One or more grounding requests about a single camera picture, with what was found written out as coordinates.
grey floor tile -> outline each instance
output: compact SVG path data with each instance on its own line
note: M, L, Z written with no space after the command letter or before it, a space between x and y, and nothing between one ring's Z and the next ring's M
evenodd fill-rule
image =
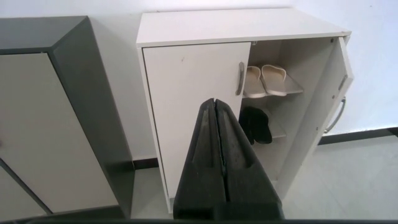
M131 218L173 218L167 211L159 168L136 170Z
M344 209L353 219L398 219L398 157L383 168Z
M344 219L345 213L315 171L312 159L300 169L285 200L288 219Z
M398 138L388 136L318 146L315 169L338 203L345 207L398 155Z

shoe cabinet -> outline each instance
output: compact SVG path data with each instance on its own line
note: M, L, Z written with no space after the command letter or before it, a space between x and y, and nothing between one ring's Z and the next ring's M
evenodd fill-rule
M284 198L346 102L350 33L296 9L143 14L137 52L169 212L199 106L209 98L229 104L237 118L245 106L268 115L273 141L252 148ZM247 67L266 64L287 72L286 95L244 97Z

silver handle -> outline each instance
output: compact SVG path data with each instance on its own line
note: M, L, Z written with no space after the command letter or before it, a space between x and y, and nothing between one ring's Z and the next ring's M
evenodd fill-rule
M341 100L342 105L341 105L340 111L338 112L338 115L337 115L336 119L329 125L329 127L327 127L327 128L323 131L324 134L326 134L326 133L328 133L330 130L332 130L333 127L337 124L338 120L340 119L341 115L342 115L343 112L344 112L344 108L346 107L346 102L347 102L347 99L346 99L346 97L344 96L343 99Z
M239 85L238 85L238 90L236 90L236 92L235 92L235 94L237 94L238 96L242 93L243 80L244 80L244 63L240 62L239 63Z

cabinet panel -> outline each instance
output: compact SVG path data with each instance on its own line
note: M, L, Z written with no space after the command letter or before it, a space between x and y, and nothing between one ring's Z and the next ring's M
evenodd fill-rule
M52 212L116 199L47 54L0 55L0 157Z
M282 167L276 185L276 191L281 198L285 197L302 163L316 148L353 81L344 39L337 37L335 40L329 60Z
M0 222L45 215L45 211L0 166Z
M209 98L229 104L236 117L250 42L145 48L149 93L170 198L175 197L200 105Z

black slipper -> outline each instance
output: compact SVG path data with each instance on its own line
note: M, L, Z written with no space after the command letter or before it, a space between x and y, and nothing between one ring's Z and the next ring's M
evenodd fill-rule
M248 138L251 145L254 144L254 138L251 134L250 128L250 118L251 118L251 110L243 108L241 114L239 115L239 124L241 125L246 137Z
M244 110L249 116L249 126L251 136L260 144L270 144L272 142L271 131L268 128L268 116L258 108L247 107Z

